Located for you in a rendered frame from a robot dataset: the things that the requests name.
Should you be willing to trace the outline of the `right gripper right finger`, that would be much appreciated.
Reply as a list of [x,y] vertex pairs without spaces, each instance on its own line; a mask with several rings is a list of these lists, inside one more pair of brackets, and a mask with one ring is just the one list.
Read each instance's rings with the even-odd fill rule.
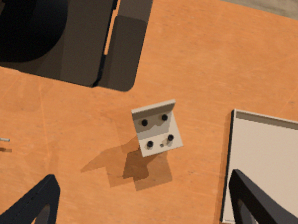
[[296,216],[239,169],[233,169],[228,187],[235,224],[298,224]]

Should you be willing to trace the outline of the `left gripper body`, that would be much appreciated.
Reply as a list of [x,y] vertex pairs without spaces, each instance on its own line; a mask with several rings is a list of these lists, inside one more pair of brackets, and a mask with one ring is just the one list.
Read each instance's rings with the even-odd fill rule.
[[0,67],[81,85],[129,91],[147,24],[117,15],[118,0],[0,0]]

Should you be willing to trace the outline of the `beige shallow tray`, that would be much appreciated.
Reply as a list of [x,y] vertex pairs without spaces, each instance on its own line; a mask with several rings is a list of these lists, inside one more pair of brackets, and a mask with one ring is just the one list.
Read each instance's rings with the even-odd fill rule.
[[230,224],[235,224],[228,193],[233,169],[298,217],[298,121],[232,110],[220,214],[220,221]]

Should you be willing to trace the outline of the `beige l-shaped bracket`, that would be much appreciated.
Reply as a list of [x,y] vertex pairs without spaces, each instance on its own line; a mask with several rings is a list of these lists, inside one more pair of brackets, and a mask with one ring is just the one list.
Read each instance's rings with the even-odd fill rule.
[[[143,157],[183,146],[172,111],[175,103],[175,99],[172,99],[131,110]],[[163,114],[168,115],[166,121],[162,120]],[[142,125],[144,119],[148,121],[147,126]],[[174,135],[172,141],[168,140],[170,134]],[[148,141],[153,142],[152,147],[148,147]],[[163,144],[162,148],[160,144]]]

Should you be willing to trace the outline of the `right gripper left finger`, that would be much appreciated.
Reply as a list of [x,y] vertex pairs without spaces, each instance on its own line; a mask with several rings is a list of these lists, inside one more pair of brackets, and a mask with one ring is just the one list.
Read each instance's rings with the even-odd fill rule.
[[0,215],[0,224],[56,224],[60,186],[48,174]]

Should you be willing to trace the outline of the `black socket head screw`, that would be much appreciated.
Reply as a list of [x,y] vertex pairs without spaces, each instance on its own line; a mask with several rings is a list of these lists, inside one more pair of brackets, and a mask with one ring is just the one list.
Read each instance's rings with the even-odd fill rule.
[[152,141],[148,141],[147,145],[148,145],[148,147],[152,147],[153,146],[153,142]]
[[172,141],[174,139],[174,136],[172,134],[168,135],[168,140]]
[[168,116],[166,114],[162,115],[162,120],[166,121],[168,119]]
[[147,124],[148,124],[147,120],[142,120],[142,125],[143,126],[147,126]]

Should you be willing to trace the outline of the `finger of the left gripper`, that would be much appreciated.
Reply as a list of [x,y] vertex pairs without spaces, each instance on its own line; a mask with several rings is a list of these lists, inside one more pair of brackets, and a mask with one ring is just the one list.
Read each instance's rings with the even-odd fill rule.
[[121,0],[117,15],[144,20],[148,25],[152,3],[153,0]]

